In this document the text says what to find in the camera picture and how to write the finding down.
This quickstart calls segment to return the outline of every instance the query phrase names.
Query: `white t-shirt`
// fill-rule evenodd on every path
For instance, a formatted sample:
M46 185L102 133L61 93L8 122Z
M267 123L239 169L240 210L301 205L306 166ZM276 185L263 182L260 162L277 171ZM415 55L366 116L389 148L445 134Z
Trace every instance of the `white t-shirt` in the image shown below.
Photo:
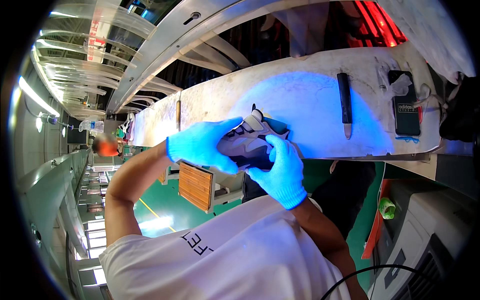
M122 237L99 258L115 300L319 299L342 278L270 196L196 228ZM350 300L346 284L329 299Z

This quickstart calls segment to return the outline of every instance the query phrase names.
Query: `hand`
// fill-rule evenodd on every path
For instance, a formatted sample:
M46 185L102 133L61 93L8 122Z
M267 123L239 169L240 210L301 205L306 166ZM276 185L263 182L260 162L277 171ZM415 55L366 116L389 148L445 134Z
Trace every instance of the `hand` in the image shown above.
M236 174L238 166L230 157L221 154L216 145L242 117L221 122L199 122L167 138L167 155L171 161L186 160L194 165L212 166L227 174Z
M267 135L265 140L274 148L270 161L275 162L269 172L259 168L248 169L250 178L256 181L270 196L288 210L295 208L307 196L301 181L303 163L295 147L275 135Z

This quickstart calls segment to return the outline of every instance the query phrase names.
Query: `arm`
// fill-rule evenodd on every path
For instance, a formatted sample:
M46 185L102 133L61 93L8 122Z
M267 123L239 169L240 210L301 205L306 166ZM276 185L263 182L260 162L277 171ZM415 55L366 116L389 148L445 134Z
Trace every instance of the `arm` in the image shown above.
M142 235L133 205L171 163L162 142L135 155L115 173L105 197L107 246L129 234Z
M270 161L275 163L269 172L258 168L249 169L251 179L292 212L322 255L333 263L343 276L355 272L355 264L340 231L306 198L307 192L301 183L303 163L295 147L289 141L274 135L268 135L265 139L274 147L270 152ZM353 300L367 299L356 276L348 279L346 283Z
M133 205L161 172L180 159L194 165L213 166L236 174L237 165L217 150L223 135L240 125L242 118L200 122L171 135L166 141L129 159L113 176L105 197L107 247L121 237L141 235Z
M340 230L309 199L304 199L291 212L303 230L315 242L322 255L333 263L343 276L356 271L348 245L343 240ZM347 279L346 284L352 300L367 299L356 276Z

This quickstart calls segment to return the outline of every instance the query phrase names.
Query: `yellow floor line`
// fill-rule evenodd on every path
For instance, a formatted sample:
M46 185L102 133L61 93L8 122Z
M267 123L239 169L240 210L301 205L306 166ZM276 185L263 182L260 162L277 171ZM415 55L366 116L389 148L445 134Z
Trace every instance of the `yellow floor line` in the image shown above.
M147 203L145 203L141 198L138 198L138 200L140 200L140 202L142 202L145 205L145 207L148 208L148 210L152 212L152 214L154 214L157 218L160 219L160 217L147 205ZM168 228L170 228L170 230L172 230L173 232L177 232L171 226L169 226Z

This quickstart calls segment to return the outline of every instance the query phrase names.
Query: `factory floor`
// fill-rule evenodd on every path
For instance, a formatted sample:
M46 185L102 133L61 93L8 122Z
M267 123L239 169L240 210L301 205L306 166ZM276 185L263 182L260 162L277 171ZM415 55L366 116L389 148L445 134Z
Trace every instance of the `factory floor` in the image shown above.
M303 185L307 192L313 190L330 176L331 160L306 159L304 163ZM372 228L373 217L376 210L377 193L382 182L384 163L376 162L377 177L368 190L367 198L363 203L355 226L347 238L350 254L357 269L370 266L369 260L362 260L363 245ZM241 204L238 199L225 205L216 205L214 212L219 215ZM168 185L156 181L142 195L134 207L135 217L138 220L143 235L157 237L173 231L189 229L214 218L214 214L206 214L185 198L178 196L178 180L169 180ZM360 285L367 290L370 283L367 272L358 276Z

